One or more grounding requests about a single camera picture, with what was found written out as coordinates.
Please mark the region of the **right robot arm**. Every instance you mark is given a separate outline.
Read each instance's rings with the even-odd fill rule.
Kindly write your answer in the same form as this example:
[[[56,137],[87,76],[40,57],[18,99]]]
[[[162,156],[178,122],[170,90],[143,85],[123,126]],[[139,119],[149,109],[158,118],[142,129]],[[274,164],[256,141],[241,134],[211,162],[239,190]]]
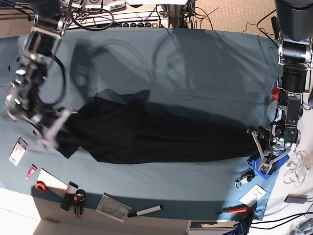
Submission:
[[[64,99],[67,89],[65,66],[56,51],[69,25],[68,3],[65,0],[29,0],[28,3],[35,12],[34,25],[23,43],[23,56],[8,89],[5,109],[14,121],[28,122],[40,145],[53,150],[58,148],[57,134],[70,115],[68,110],[54,108]],[[53,62],[61,69],[63,83],[60,95],[47,103],[40,98],[40,87]]]

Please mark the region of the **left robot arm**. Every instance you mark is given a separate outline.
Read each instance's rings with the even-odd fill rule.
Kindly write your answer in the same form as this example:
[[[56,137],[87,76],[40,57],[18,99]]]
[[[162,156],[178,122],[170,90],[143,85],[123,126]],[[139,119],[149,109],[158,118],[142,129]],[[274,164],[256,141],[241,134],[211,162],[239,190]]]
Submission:
[[[302,97],[309,94],[309,106],[313,105],[310,89],[313,70],[313,2],[311,0],[277,0],[275,17],[271,18],[278,49],[278,73],[276,88],[279,90],[277,108],[270,130],[263,127],[252,132],[260,158],[252,160],[255,173],[271,175],[279,167],[279,161],[294,150],[300,142],[298,121],[303,114]]]

